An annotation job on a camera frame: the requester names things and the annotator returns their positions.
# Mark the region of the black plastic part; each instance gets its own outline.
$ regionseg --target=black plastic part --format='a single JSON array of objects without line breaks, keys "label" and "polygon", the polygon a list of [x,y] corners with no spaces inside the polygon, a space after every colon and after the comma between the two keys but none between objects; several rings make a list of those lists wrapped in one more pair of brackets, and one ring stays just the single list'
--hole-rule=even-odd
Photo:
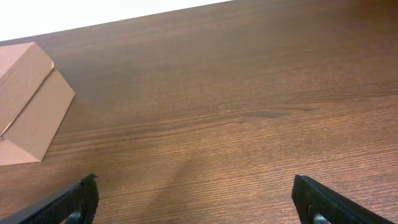
[{"label": "black plastic part", "polygon": [[295,176],[292,199],[302,224],[312,224],[317,214],[332,224],[392,223],[307,176]]},{"label": "black plastic part", "polygon": [[98,206],[95,175],[90,174],[66,189],[0,221],[0,224],[91,224]]}]

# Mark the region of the white wall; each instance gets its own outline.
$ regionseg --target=white wall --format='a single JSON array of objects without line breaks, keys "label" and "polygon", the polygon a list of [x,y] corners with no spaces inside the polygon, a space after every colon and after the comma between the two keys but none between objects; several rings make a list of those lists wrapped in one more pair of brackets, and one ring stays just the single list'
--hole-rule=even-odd
[{"label": "white wall", "polygon": [[0,40],[46,34],[229,0],[1,0]]}]

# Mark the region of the cardboard flap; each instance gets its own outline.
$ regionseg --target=cardboard flap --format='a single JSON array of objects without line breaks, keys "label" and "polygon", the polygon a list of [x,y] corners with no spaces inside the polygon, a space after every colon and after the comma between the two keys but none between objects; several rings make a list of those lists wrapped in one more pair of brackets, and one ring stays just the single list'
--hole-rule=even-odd
[{"label": "cardboard flap", "polygon": [[0,47],[0,135],[15,120],[53,69],[34,42]]}]

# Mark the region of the cardboard box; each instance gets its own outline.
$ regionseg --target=cardboard box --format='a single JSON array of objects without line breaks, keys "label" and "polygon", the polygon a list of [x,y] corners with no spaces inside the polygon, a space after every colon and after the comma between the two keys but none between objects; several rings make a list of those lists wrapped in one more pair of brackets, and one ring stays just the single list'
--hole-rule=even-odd
[{"label": "cardboard box", "polygon": [[0,47],[0,165],[40,162],[74,95],[37,44]]}]

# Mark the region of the brown tabletop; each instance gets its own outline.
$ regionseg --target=brown tabletop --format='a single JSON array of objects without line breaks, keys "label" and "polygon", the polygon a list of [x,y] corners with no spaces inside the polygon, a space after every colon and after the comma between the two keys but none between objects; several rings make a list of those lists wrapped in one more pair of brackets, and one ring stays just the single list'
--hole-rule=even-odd
[{"label": "brown tabletop", "polygon": [[299,223],[302,174],[398,222],[398,1],[232,1],[0,45],[30,41],[76,97],[42,162],[0,167],[0,218],[94,172],[95,223]]}]

